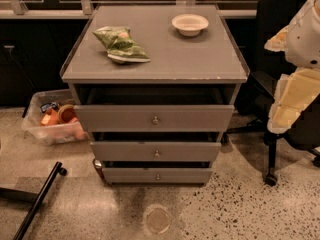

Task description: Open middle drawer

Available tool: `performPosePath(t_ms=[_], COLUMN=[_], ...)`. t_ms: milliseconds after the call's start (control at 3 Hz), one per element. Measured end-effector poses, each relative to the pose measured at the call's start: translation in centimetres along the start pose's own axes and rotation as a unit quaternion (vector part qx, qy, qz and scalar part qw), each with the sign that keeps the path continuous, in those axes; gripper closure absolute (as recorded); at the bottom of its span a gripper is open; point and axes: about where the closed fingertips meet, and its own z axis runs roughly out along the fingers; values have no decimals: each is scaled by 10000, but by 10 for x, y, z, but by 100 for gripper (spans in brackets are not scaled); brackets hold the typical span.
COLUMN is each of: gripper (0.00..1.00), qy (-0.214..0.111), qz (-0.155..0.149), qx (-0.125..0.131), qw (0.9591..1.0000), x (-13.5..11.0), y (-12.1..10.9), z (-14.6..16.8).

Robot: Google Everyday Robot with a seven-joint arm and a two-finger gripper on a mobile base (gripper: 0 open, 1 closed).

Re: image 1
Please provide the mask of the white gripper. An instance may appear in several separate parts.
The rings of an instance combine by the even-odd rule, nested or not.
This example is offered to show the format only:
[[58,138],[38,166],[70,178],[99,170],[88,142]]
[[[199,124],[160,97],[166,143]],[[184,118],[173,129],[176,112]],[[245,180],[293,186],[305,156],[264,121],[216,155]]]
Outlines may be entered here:
[[286,60],[295,66],[290,75],[282,74],[277,82],[274,103],[267,128],[282,134],[291,128],[301,113],[320,94],[320,0],[307,0],[288,27],[270,38],[264,48],[285,51]]

